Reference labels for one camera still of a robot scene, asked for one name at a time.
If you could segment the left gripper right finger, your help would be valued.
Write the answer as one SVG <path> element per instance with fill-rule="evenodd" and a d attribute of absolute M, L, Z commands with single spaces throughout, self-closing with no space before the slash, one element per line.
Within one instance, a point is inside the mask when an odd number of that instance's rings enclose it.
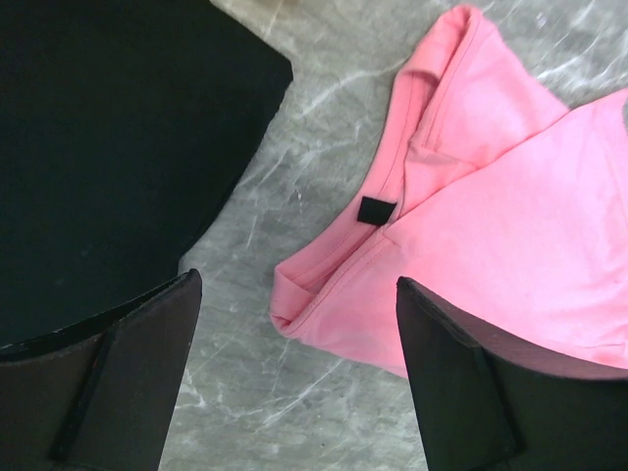
<path fill-rule="evenodd" d="M 432 470 L 623 470 L 627 373 L 538 346 L 409 278 L 396 317 Z"/>

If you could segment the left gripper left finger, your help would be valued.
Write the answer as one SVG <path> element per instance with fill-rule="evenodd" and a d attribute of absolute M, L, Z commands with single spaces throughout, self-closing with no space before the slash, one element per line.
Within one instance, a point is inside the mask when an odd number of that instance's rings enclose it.
<path fill-rule="evenodd" d="M 2 469 L 157 469 L 201 298 L 201 276 L 189 270 L 114 309 L 2 345 Z"/>

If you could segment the pink t shirt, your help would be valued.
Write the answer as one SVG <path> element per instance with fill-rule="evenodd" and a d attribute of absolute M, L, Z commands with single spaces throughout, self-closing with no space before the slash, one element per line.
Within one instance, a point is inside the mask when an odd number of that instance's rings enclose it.
<path fill-rule="evenodd" d="M 444 13 L 395 78 L 357 194 L 276 267 L 275 328 L 404 376 L 409 277 L 524 340 L 625 367 L 626 99 L 569 109 L 480 10 Z"/>

